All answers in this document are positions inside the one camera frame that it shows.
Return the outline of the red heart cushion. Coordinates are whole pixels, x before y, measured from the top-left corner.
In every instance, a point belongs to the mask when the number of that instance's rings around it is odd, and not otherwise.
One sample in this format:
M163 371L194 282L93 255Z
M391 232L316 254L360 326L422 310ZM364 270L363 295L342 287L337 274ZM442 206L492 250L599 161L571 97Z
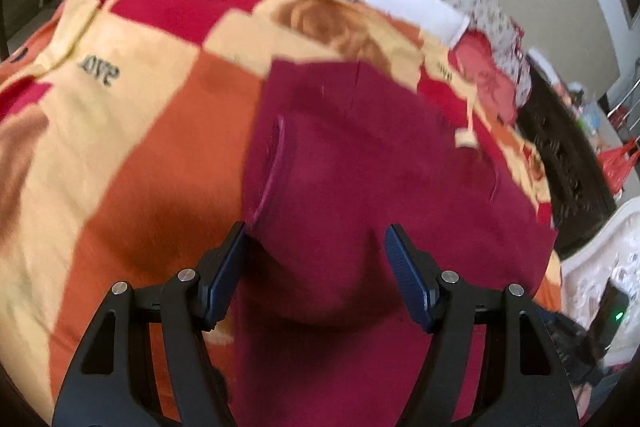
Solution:
M513 124L518 110L515 105L515 86L497 66L484 32L467 30L452 53L463 78L474 84L485 112L503 124Z

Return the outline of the maroon short-sleeve shirt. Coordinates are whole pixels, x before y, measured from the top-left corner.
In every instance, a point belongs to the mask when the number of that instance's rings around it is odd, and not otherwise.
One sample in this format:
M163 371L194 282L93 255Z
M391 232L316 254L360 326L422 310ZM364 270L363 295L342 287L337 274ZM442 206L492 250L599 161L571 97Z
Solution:
M242 211L259 248L236 294L241 426L398 421L431 339L390 271L390 225L471 284L529 293L555 240L502 168L364 63L273 63Z

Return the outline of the white ornate chair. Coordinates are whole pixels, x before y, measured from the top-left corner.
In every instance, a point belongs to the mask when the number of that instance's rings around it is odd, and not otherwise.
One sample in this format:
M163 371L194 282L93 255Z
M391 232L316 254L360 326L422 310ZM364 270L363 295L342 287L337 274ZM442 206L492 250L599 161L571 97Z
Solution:
M639 347L639 199L628 200L591 241L561 263L562 311L587 327L596 316L607 281L629 297L604 363L631 361Z

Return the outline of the red plastic bag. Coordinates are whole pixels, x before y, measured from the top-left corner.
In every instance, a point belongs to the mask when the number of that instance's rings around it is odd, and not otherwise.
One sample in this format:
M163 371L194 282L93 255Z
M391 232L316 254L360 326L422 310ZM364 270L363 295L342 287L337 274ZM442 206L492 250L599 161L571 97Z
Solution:
M631 171L639 160L639 140L632 139L620 147L604 150L597 155L598 163L612 195L623 190Z

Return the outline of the red orange patchwork blanket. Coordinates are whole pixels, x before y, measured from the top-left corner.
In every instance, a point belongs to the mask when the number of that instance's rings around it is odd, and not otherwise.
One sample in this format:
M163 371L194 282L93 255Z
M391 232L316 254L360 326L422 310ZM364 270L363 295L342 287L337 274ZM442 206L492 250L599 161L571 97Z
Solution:
M64 0L1 66L1 362L27 402L51 417L115 282L163 283L244 221L277 61L377 69L436 107L454 143L502 168L552 228L536 148L485 112L452 49L352 0ZM236 294L205 337L231 408Z

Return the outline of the dark carved wooden headboard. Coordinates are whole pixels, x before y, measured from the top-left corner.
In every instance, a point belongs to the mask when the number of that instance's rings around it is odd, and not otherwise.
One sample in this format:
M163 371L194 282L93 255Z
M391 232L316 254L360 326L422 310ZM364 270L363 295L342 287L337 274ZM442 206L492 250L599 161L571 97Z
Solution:
M597 235L617 205L587 135L535 66L529 75L529 96L516 124L544 163L558 232L554 249L566 260Z

